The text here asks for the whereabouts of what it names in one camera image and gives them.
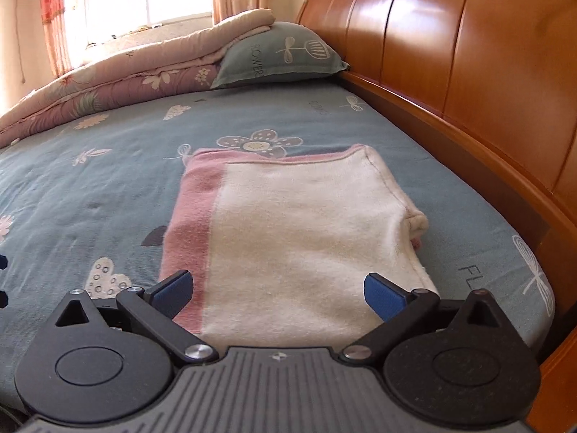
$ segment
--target green pillow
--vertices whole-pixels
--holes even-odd
[[[270,31],[247,37],[229,49],[211,88],[323,78],[347,68],[310,29],[276,22]]]

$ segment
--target bed sheet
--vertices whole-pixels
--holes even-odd
[[[10,261],[0,272],[9,297],[0,310],[0,403],[21,408],[17,363],[67,291],[110,297],[157,281],[184,163],[197,148],[283,157],[354,144],[377,150],[428,217],[417,255],[440,296],[489,289],[538,346],[552,321],[552,291],[529,248],[480,195],[327,80],[249,86],[114,109],[0,150],[0,253]]]

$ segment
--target headboard panel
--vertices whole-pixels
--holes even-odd
[[[298,22],[350,64],[348,89],[517,228],[567,313],[577,301],[577,0],[305,0]]]

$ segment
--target gray ribbed panel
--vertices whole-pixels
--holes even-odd
[[[283,353],[279,361],[274,357]],[[37,420],[24,433],[71,433]],[[188,367],[141,416],[87,433],[439,433],[383,392],[374,373],[344,366],[327,349],[231,348],[223,360]],[[527,433],[516,423],[494,433]]]

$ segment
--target folded blanket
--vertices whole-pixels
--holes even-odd
[[[136,96],[127,102],[119,102],[122,95],[114,100],[100,97],[95,101],[93,92],[102,86],[114,85],[135,76],[155,76],[168,83],[166,80],[170,75],[180,70],[213,66],[224,57],[231,45],[270,30],[274,21],[275,17],[270,9],[252,9],[188,36],[122,51],[66,73],[38,91],[30,93],[0,117],[0,148],[16,138],[28,137],[87,114],[155,99],[158,96],[154,96],[154,93],[145,92],[143,96]],[[197,90],[194,87],[183,87],[180,92],[192,91]],[[59,108],[66,102],[66,108]]]
[[[219,350],[338,350],[382,322],[364,301],[368,273],[436,291],[411,245],[427,227],[368,146],[273,160],[199,150],[164,236],[160,277],[191,271],[194,296],[175,321]]]

